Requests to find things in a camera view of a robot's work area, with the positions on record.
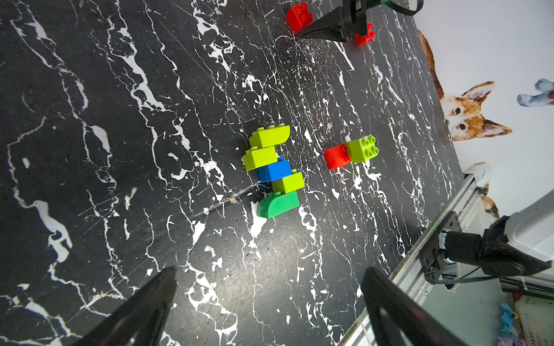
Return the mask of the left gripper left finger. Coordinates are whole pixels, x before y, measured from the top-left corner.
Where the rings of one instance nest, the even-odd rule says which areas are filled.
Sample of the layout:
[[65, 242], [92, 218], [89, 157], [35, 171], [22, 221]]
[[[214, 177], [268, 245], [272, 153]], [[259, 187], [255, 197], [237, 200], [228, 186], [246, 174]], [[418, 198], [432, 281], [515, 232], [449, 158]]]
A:
[[159, 272], [76, 345], [158, 345], [177, 289], [176, 267]]

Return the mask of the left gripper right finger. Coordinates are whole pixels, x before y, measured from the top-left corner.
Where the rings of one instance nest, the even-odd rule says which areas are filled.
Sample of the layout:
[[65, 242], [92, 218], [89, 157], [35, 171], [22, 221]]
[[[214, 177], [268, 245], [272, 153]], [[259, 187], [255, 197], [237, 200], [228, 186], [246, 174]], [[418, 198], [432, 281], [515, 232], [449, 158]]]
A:
[[378, 345], [464, 345], [376, 268], [368, 268], [361, 285]]

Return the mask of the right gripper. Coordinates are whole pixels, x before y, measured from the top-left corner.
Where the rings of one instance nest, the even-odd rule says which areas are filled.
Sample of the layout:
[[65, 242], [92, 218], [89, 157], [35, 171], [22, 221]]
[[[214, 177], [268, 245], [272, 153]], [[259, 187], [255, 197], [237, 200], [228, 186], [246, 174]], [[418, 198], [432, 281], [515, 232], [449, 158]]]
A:
[[334, 42], [346, 42], [358, 35], [369, 34], [367, 11], [372, 7], [369, 0], [343, 0], [337, 7], [320, 19], [301, 30], [298, 39], [323, 39]]

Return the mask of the small red lego brick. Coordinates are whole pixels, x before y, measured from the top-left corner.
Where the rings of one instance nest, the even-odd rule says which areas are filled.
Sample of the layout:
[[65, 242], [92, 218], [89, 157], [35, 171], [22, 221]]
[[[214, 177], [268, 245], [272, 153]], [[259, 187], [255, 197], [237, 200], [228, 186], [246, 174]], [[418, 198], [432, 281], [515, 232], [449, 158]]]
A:
[[313, 14], [308, 10], [306, 2], [293, 5], [285, 18], [294, 34], [298, 34], [313, 23]]

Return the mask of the lime lego brick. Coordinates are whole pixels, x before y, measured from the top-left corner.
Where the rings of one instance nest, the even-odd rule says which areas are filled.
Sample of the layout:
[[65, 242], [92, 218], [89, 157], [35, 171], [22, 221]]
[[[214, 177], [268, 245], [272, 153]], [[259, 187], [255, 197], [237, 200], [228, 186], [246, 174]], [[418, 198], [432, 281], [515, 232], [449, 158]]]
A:
[[346, 143], [346, 147], [353, 163], [369, 161], [379, 154], [374, 136], [365, 136], [355, 141]]
[[272, 181], [272, 189], [275, 193], [288, 194], [305, 187], [304, 176], [297, 170], [292, 170], [291, 175]]
[[251, 147], [266, 148], [270, 146], [277, 146], [284, 144], [291, 135], [291, 128], [289, 125], [281, 123], [279, 125], [271, 125], [268, 128], [258, 128], [252, 133], [249, 138]]
[[276, 163], [278, 161], [278, 156], [275, 146], [265, 148], [258, 148], [255, 146], [245, 152], [242, 161], [246, 171], [249, 172]]

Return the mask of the blue lego brick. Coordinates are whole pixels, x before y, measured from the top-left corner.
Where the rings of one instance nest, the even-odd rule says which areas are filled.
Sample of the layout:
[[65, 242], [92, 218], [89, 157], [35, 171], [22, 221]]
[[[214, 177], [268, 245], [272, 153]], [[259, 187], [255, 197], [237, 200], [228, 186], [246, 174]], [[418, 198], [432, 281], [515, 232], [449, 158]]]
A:
[[261, 183], [271, 183], [291, 175], [291, 167], [288, 159], [279, 157], [278, 161], [264, 167], [257, 168]]

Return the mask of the lime lego brick back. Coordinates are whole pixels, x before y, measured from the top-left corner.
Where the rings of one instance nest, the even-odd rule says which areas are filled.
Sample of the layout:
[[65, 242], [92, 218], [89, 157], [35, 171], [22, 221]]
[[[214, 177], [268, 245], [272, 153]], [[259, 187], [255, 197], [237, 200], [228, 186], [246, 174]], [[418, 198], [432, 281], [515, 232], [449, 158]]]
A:
[[278, 161], [278, 156], [275, 146], [265, 148], [258, 148], [255, 146], [245, 152], [242, 161], [246, 171], [249, 172], [276, 163]]

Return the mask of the dark green lego brick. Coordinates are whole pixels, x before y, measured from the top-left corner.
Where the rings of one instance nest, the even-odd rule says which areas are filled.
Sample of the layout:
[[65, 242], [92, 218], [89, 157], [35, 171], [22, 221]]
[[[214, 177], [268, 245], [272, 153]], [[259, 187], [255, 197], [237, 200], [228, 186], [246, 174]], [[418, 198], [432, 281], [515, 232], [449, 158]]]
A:
[[258, 205], [257, 216], [272, 219], [300, 206], [297, 191], [291, 193], [271, 192]]

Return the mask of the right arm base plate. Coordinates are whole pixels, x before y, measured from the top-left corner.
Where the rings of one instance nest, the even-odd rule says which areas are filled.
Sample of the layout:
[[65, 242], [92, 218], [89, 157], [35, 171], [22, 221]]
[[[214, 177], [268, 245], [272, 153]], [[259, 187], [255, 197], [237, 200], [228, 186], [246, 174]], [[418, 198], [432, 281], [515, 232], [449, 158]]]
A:
[[430, 283], [453, 281], [458, 276], [457, 263], [446, 255], [446, 236], [449, 232], [461, 232], [455, 211], [449, 211], [431, 229], [430, 237], [418, 255], [424, 278]]

